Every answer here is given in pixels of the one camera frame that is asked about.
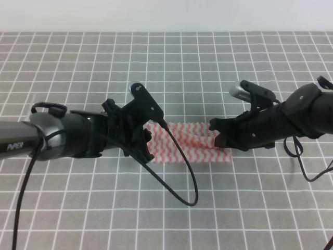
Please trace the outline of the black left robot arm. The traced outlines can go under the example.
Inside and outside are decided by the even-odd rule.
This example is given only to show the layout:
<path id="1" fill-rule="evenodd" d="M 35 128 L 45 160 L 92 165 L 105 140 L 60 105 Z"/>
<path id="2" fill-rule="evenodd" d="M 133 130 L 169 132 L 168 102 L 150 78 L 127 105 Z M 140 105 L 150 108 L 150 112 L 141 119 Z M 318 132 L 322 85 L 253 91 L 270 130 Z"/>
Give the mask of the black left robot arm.
<path id="1" fill-rule="evenodd" d="M 102 107 L 103 112 L 90 112 L 68 111 L 55 103 L 34 104 L 27 121 L 1 121 L 1 158 L 33 156 L 40 146 L 39 161 L 98 158 L 113 148 L 144 163 L 152 161 L 147 145 L 151 132 L 143 127 L 148 119 L 139 116 L 135 102 L 119 107 L 107 99 Z"/>

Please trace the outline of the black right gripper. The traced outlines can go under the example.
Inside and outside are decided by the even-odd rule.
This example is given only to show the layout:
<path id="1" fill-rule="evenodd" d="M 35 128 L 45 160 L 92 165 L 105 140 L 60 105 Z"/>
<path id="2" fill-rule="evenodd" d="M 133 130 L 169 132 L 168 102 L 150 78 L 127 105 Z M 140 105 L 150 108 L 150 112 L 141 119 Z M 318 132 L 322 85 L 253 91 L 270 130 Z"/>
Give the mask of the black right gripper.
<path id="1" fill-rule="evenodd" d="M 219 131 L 214 139 L 218 148 L 235 148 L 242 151 L 271 148 L 279 136 L 280 111 L 268 109 L 255 114 L 249 111 L 236 118 L 213 118 L 209 121 L 210 131 Z M 225 133 L 231 131 L 231 139 Z"/>

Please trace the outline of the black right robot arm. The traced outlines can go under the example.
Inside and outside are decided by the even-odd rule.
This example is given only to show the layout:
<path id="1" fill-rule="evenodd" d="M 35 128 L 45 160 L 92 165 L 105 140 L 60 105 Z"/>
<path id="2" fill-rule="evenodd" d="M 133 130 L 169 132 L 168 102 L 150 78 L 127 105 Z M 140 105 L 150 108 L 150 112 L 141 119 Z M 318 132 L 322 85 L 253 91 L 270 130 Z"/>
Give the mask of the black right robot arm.
<path id="1" fill-rule="evenodd" d="M 251 109 L 235 118 L 214 118 L 211 131 L 218 131 L 214 145 L 248 151 L 273 148 L 275 142 L 297 136 L 317 139 L 332 134 L 332 83 L 323 76 L 306 84 L 279 103 L 275 94 L 242 80 L 230 95 L 250 103 Z"/>

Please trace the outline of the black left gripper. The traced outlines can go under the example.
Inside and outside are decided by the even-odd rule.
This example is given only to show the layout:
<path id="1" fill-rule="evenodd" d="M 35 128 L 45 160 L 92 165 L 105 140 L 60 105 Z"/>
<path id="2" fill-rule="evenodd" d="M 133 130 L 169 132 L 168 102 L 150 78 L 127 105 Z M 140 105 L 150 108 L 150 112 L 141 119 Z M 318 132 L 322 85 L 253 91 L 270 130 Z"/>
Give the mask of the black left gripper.
<path id="1" fill-rule="evenodd" d="M 92 116 L 91 153 L 100 157 L 106 149 L 121 148 L 125 156 L 132 156 L 148 164 L 154 159 L 149 152 L 148 143 L 151 132 L 143 128 L 146 114 L 143 106 L 136 100 L 123 107 L 107 99 L 102 103 L 104 112 Z"/>

